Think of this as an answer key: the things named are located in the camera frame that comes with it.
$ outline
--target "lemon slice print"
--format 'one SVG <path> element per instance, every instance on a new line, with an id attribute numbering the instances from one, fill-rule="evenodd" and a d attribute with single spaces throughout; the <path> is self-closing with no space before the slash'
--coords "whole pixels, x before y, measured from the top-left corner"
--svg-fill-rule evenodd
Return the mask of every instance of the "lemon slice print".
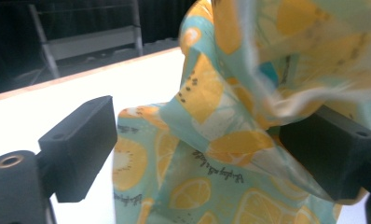
<path id="1" fill-rule="evenodd" d="M 159 116 L 159 106 L 141 105 L 134 108 L 127 108 L 119 113 L 121 118 L 139 119 L 143 118 L 160 129 L 169 129 L 168 125 Z"/>
<path id="2" fill-rule="evenodd" d="M 304 205 L 295 216 L 294 223 L 297 224 L 320 224 L 316 216 Z"/>
<path id="3" fill-rule="evenodd" d="M 193 209 L 207 203 L 211 197 L 211 181 L 206 177 L 188 179 L 171 193 L 169 207 Z"/>
<path id="4" fill-rule="evenodd" d="M 218 224 L 218 220 L 212 212 L 207 211 L 205 214 L 203 214 L 197 224 Z"/>
<path id="5" fill-rule="evenodd" d="M 273 186 L 288 199 L 293 201 L 303 201 L 309 196 L 306 191 L 292 184 L 288 180 L 276 177 L 271 177 L 270 180 L 272 181 Z"/>
<path id="6" fill-rule="evenodd" d="M 192 9 L 187 12 L 187 16 L 201 16 L 206 20 L 213 22 L 212 4 L 207 0 L 199 0 L 195 3 Z"/>
<path id="7" fill-rule="evenodd" d="M 310 0 L 282 0 L 277 17 L 277 28 L 284 35 L 301 32 L 316 21 L 330 20 L 330 14 Z"/>
<path id="8" fill-rule="evenodd" d="M 232 223 L 296 223 L 283 222 L 282 217 L 285 216 L 294 220 L 294 213 L 289 213 L 289 210 L 290 207 L 274 201 L 260 190 L 249 189 L 243 194 Z"/>
<path id="9" fill-rule="evenodd" d="M 139 213 L 136 224 L 145 224 L 147 217 L 150 214 L 151 206 L 153 206 L 154 200 L 152 198 L 146 198 L 142 201 L 142 209 Z"/>
<path id="10" fill-rule="evenodd" d="M 202 123 L 219 106 L 223 91 L 224 85 L 209 58 L 200 54 L 194 71 L 175 98 L 197 122 Z"/>
<path id="11" fill-rule="evenodd" d="M 147 166 L 145 148 L 130 139 L 119 136 L 114 152 L 113 185 L 117 190 L 134 187 L 142 179 Z"/>
<path id="12" fill-rule="evenodd" d="M 349 71 L 367 53 L 371 34 L 349 35 L 306 50 L 299 60 L 295 84 L 302 85 L 319 77 L 348 77 Z"/>
<path id="13" fill-rule="evenodd" d="M 235 4 L 236 1 L 213 1 L 215 41 L 226 54 L 233 53 L 241 45 L 241 31 Z"/>
<path id="14" fill-rule="evenodd" d="M 166 170 L 172 160 L 173 152 L 179 143 L 179 139 L 170 134 L 169 131 L 159 130 L 155 140 L 155 150 L 157 154 L 157 180 L 158 185 L 162 185 Z"/>
<path id="15" fill-rule="evenodd" d="M 251 161 L 255 152 L 272 147 L 273 141 L 267 134 L 241 131 L 213 140 L 206 154 L 225 163 L 243 166 Z"/>
<path id="16" fill-rule="evenodd" d="M 201 36 L 202 34 L 198 27 L 187 28 L 182 33 L 182 37 L 180 38 L 180 47 L 184 55 L 188 55 L 189 49 L 200 40 Z"/>

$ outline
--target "fabric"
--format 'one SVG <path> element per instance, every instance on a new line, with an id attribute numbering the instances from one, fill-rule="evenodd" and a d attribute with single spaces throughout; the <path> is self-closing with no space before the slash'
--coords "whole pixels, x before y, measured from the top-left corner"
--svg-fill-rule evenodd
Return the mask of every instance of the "fabric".
<path id="1" fill-rule="evenodd" d="M 178 93 L 118 115 L 117 223 L 336 223 L 277 134 L 324 103 L 371 129 L 371 0 L 200 0 L 181 48 Z"/>

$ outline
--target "white surface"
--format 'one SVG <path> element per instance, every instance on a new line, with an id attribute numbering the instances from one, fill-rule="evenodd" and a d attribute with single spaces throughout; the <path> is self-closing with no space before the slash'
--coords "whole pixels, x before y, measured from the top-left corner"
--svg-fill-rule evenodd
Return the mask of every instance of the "white surface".
<path id="1" fill-rule="evenodd" d="M 20 149 L 37 153 L 37 140 L 44 133 L 99 96 L 114 97 L 116 114 L 130 106 L 169 101 L 178 91 L 183 60 L 180 50 L 171 51 L 1 100 L 0 156 Z M 115 223 L 111 166 L 110 157 L 81 203 L 56 203 L 51 198 L 59 224 Z M 365 224 L 364 201 L 344 206 L 338 223 Z"/>

